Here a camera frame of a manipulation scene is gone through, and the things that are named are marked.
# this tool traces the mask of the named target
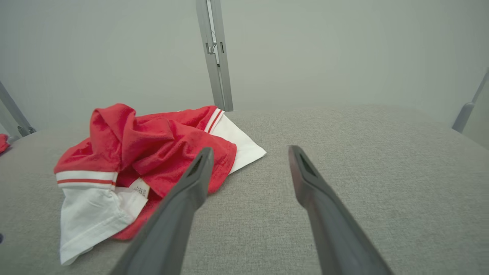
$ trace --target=white sleeve cuff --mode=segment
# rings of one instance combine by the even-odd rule
[[[148,201],[137,191],[124,187],[99,188],[64,185],[61,208],[60,258],[69,265],[94,245],[110,238],[134,222]]]

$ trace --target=white wall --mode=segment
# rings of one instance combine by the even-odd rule
[[[235,110],[386,103],[452,126],[489,66],[488,0],[224,0]]]
[[[2,0],[0,80],[37,130],[213,104],[194,0]]]

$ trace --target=clothing label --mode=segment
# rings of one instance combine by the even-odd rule
[[[130,189],[139,192],[141,195],[143,195],[146,199],[148,198],[148,194],[150,192],[150,186],[147,185],[142,178],[138,178],[135,180],[131,186],[129,186]]]

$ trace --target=red stripe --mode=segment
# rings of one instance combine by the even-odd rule
[[[93,179],[70,179],[70,180],[61,180],[58,181],[58,183],[107,183],[107,184],[114,184],[115,182],[111,180],[93,180]]]
[[[207,131],[209,134],[211,133],[211,130],[212,130],[212,126],[214,126],[214,123],[216,123],[217,119],[219,118],[219,116],[221,115],[222,113],[222,110],[219,111],[219,113],[217,114],[216,118],[214,119],[214,121],[212,121],[212,124],[211,124],[211,127],[209,127],[209,130]]]

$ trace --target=red fabric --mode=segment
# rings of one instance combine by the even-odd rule
[[[90,137],[69,148],[54,173],[118,172],[116,185],[123,187],[141,177],[151,188],[148,202],[136,221],[114,236],[131,239],[202,148],[214,149],[208,192],[216,192],[224,182],[234,163],[236,145],[204,131],[216,108],[139,117],[124,104],[95,109],[90,120]]]
[[[7,143],[7,139],[8,136],[6,134],[0,134],[0,154],[7,150],[7,148],[10,146],[10,144]]]

